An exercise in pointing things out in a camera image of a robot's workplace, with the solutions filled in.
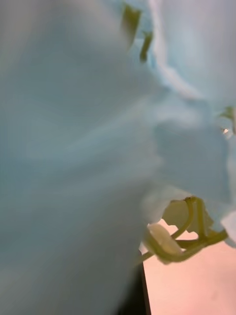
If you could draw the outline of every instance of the pink wall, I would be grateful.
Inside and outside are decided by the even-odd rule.
[[[152,315],[236,315],[236,249],[220,243],[180,264],[152,257],[144,267]]]

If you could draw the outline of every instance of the pale blue petal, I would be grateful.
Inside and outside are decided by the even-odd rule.
[[[1,78],[1,315],[113,314],[132,276],[151,84],[97,18],[57,15]]]
[[[203,199],[230,202],[228,144],[212,124],[209,108],[204,102],[167,94],[151,114],[157,152],[164,164],[158,180]]]
[[[168,63],[207,99],[236,101],[236,2],[165,0]]]

